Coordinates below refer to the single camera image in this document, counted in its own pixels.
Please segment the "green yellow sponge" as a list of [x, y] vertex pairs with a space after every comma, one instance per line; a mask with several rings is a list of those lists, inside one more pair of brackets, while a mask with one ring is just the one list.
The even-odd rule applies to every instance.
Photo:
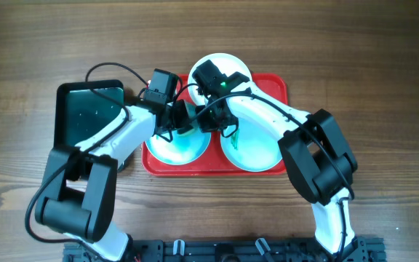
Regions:
[[197, 110], [197, 106], [195, 106], [194, 104], [191, 103], [186, 103], [185, 104], [185, 112], [187, 115], [187, 119], [192, 119], [195, 117], [196, 115], [196, 110]]

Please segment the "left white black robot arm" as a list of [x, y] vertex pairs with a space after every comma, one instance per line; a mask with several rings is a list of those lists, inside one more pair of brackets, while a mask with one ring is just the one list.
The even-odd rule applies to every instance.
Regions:
[[75, 146], [53, 147], [26, 215], [64, 234], [62, 243], [75, 243], [90, 257], [140, 261], [133, 238], [112, 221], [119, 165], [152, 136], [192, 127], [197, 110], [184, 100], [139, 101], [121, 106], [114, 120]]

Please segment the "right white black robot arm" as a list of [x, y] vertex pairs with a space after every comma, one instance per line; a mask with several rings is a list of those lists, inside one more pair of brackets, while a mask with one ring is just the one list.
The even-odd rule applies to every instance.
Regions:
[[200, 120], [223, 109], [276, 140], [290, 183], [312, 205], [316, 241], [334, 258], [342, 258], [355, 237], [348, 204], [354, 199], [357, 161], [332, 114], [291, 108], [254, 82], [199, 84], [198, 93], [208, 100]]

